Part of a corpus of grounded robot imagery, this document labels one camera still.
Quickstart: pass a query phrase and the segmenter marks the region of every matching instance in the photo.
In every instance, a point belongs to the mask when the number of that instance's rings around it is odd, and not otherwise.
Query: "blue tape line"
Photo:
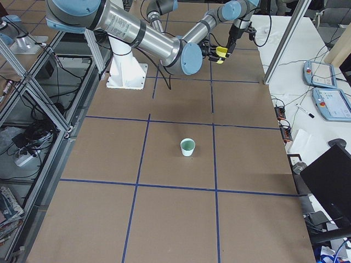
[[[118,121],[136,121],[136,122],[147,122],[147,119],[133,119],[133,118],[117,118],[117,117],[103,117],[103,116],[90,116],[87,115],[86,118],[94,118],[94,119],[115,119]]]
[[[280,130],[279,128],[243,126],[243,125],[231,125],[231,124],[215,124],[214,126],[218,126],[218,127],[237,127],[237,128],[246,128],[246,129],[261,129],[261,130]]]
[[[14,2],[15,2],[16,0],[13,0],[10,4],[8,4],[6,7],[4,7],[5,9],[8,9],[8,7],[10,6],[10,5],[12,5]]]
[[[150,122],[212,126],[212,124],[209,124],[209,123],[196,123],[196,122],[172,122],[172,121],[156,121],[156,120],[151,120]]]
[[[217,161],[216,161],[216,137],[215,126],[212,123],[212,140],[213,140],[213,166],[214,166],[214,194],[216,198],[216,228],[217,228],[217,258],[220,263],[220,236],[219,236],[219,211],[218,211],[218,185],[217,185]]]
[[[19,9],[9,9],[9,11],[11,12],[11,11],[20,11],[20,12],[26,12],[26,11],[30,11],[30,12],[45,12],[45,11],[42,11],[42,10],[29,10],[29,9],[27,9],[27,10],[19,10]]]
[[[154,91],[152,92],[152,99],[154,99],[155,98],[155,93],[156,93],[156,86],[157,86],[157,81],[158,81],[158,79],[159,79],[159,77],[158,77],[158,72],[160,71],[160,69],[159,68],[157,68],[157,72],[156,72],[156,79],[155,79],[155,84],[154,84]]]
[[[178,189],[178,190],[193,190],[193,191],[205,191],[214,192],[214,189],[210,188],[198,188],[198,187],[186,187],[186,186],[171,186],[171,185],[149,185],[149,184],[139,184],[141,187],[152,187],[152,188],[167,188],[167,189]]]
[[[212,86],[212,62],[210,61],[210,85],[211,85],[211,111],[214,113],[213,86]]]
[[[132,224],[132,219],[133,219],[135,200],[137,199],[138,183],[139,183],[139,178],[140,178],[141,166],[143,165],[143,158],[144,158],[144,152],[145,152],[146,139],[148,138],[150,118],[151,118],[151,114],[149,113],[148,123],[146,124],[146,131],[145,131],[145,136],[144,136],[143,149],[141,151],[137,182],[135,183],[131,214],[129,215],[128,229],[127,229],[126,240],[125,240],[125,243],[124,243],[124,249],[123,249],[123,255],[122,255],[122,263],[124,263],[124,261],[126,259],[126,252],[127,252],[127,246],[128,246],[128,240],[129,240],[129,232],[131,230],[131,224]]]
[[[87,182],[89,184],[106,184],[106,185],[129,185],[135,186],[132,182],[113,182],[113,181],[96,181],[96,180],[82,180],[82,179],[66,179],[61,178],[60,181],[63,182]]]
[[[259,81],[231,81],[229,79],[223,80],[223,79],[198,79],[198,78],[174,78],[171,77],[171,79],[178,79],[181,81],[212,81],[212,82],[235,82],[235,83],[259,83]]]
[[[172,186],[172,185],[135,184],[132,182],[98,181],[98,180],[69,179],[69,178],[61,178],[60,181],[85,182],[88,184],[106,184],[106,185],[127,185],[127,186],[137,186],[138,185],[138,187],[140,186],[140,187],[150,187],[150,188],[168,188],[168,189],[206,191],[206,192],[215,192],[216,191],[215,189],[211,189],[211,188]],[[268,192],[253,192],[253,191],[239,191],[239,190],[225,190],[225,189],[217,189],[217,192],[241,193],[241,194],[246,194],[246,195],[261,195],[261,196],[299,197],[299,195],[292,195],[292,194],[288,194],[288,193],[268,193]]]
[[[117,121],[136,121],[136,122],[155,122],[155,123],[173,123],[173,124],[189,124],[189,125],[205,125],[205,126],[218,126],[218,127],[236,127],[236,128],[247,128],[247,129],[262,129],[262,130],[279,130],[279,128],[270,127],[259,127],[259,126],[244,126],[234,124],[210,124],[210,123],[198,123],[198,122],[172,122],[172,121],[158,121],[158,120],[147,120],[147,119],[133,119],[133,118],[118,118],[118,117],[102,117],[102,116],[86,116],[87,118],[96,119],[114,119]]]
[[[260,195],[260,196],[284,196],[284,197],[299,197],[299,195],[293,195],[289,193],[265,193],[265,192],[252,192],[252,191],[237,191],[237,190],[224,190],[218,189],[221,193],[245,193],[247,195]]]

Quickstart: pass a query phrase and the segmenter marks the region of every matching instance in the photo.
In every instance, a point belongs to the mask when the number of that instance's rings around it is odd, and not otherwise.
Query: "pen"
[[[296,103],[296,106],[302,110],[304,113],[306,113],[309,117],[314,118],[314,115],[312,113],[309,113],[307,110],[305,110],[300,104]]]

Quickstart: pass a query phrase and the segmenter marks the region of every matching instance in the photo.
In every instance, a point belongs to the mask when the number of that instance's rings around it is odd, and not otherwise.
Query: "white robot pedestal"
[[[148,65],[140,64],[133,57],[132,48],[129,45],[112,37],[109,39],[114,58],[106,86],[120,89],[143,89]]]

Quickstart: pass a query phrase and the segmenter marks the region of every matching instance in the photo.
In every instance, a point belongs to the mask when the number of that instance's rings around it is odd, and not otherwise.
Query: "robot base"
[[[48,37],[44,37],[44,36],[32,36],[32,38],[38,42],[38,43],[44,43],[48,40]],[[39,45],[35,45],[34,47],[30,48],[30,49],[21,49],[18,44],[15,42],[12,44],[12,46],[10,47],[10,50],[14,53],[14,54],[23,54],[23,55],[35,55],[38,53],[38,51],[42,49]]]
[[[143,89],[148,65],[137,61],[129,45],[112,37],[109,39],[114,58],[106,86],[115,89]]]
[[[107,80],[106,86],[112,89],[143,89],[146,81],[148,65],[141,63],[139,64],[137,61],[136,63],[145,72],[144,76],[136,76],[135,78],[126,81],[125,79],[123,79],[123,74],[110,75],[109,79]]]

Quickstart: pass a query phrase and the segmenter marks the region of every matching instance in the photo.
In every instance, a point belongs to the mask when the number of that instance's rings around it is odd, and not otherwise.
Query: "chair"
[[[333,47],[351,22],[350,0],[328,0],[325,9],[316,13],[315,26],[327,47]]]

